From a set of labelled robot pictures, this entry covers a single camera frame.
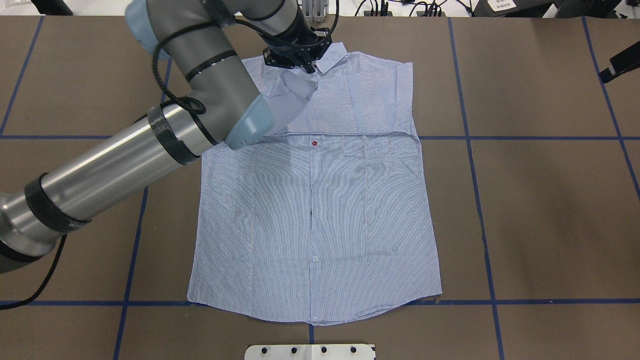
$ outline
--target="shirt placket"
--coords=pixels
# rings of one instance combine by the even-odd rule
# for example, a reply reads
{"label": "shirt placket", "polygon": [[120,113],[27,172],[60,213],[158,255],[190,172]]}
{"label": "shirt placket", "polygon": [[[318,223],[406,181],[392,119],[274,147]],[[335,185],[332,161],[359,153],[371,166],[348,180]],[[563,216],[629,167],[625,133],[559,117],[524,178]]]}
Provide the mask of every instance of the shirt placket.
{"label": "shirt placket", "polygon": [[321,234],[319,221],[321,218],[321,199],[318,177],[322,165],[323,142],[320,136],[308,136],[307,147],[309,153],[309,228],[310,228],[310,253],[309,263],[309,313],[311,322],[323,319],[321,307],[321,267],[323,264],[323,252],[321,251]]}

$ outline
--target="white label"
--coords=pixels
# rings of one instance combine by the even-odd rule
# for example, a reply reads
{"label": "white label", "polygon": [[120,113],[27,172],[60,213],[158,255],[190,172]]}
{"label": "white label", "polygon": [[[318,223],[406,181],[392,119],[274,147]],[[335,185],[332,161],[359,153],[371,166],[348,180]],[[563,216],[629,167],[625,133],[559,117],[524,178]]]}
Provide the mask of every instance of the white label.
{"label": "white label", "polygon": [[491,6],[491,9],[495,12],[501,12],[503,10],[516,7],[513,0],[487,0],[487,3],[489,3],[489,6]]}

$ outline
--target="light blue shirt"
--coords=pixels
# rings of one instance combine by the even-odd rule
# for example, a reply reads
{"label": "light blue shirt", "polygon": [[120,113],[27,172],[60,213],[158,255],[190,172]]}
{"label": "light blue shirt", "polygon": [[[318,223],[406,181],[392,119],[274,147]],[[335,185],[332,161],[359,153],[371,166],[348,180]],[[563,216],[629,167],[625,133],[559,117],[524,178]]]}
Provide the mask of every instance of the light blue shirt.
{"label": "light blue shirt", "polygon": [[269,92],[314,79],[276,135],[202,156],[188,299],[276,322],[333,325],[442,292],[412,110],[410,63],[333,44],[315,74],[245,67]]}

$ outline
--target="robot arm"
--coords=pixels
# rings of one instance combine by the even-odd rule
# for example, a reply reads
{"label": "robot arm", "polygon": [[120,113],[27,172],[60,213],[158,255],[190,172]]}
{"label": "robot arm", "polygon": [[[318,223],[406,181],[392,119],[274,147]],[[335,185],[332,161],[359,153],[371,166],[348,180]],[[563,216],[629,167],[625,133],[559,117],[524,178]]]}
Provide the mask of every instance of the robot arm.
{"label": "robot arm", "polygon": [[0,274],[40,259],[64,234],[217,143],[239,149],[271,129],[273,116],[221,29],[236,23],[236,12],[267,43],[267,65],[313,72],[313,61],[331,43],[312,31],[296,0],[135,0],[127,21],[149,51],[157,39],[215,22],[163,47],[193,90],[186,102],[200,111],[155,106],[141,121],[23,190],[0,194]]}

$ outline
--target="light blue joint cap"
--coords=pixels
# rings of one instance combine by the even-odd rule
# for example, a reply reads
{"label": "light blue joint cap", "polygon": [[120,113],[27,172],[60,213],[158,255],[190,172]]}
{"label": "light blue joint cap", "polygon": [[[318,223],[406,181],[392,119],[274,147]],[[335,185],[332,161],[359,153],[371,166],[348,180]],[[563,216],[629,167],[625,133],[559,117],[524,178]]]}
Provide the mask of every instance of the light blue joint cap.
{"label": "light blue joint cap", "polygon": [[245,145],[253,145],[271,130],[274,123],[273,114],[267,106],[264,96],[259,94],[231,129],[225,142],[232,150],[238,150]]}
{"label": "light blue joint cap", "polygon": [[[133,37],[142,44],[142,47],[149,54],[153,54],[158,44],[158,39],[151,27],[149,12],[147,10],[147,0],[133,0],[124,11],[124,18],[127,21],[129,30]],[[164,50],[160,50],[159,59],[168,60],[171,58]]]}

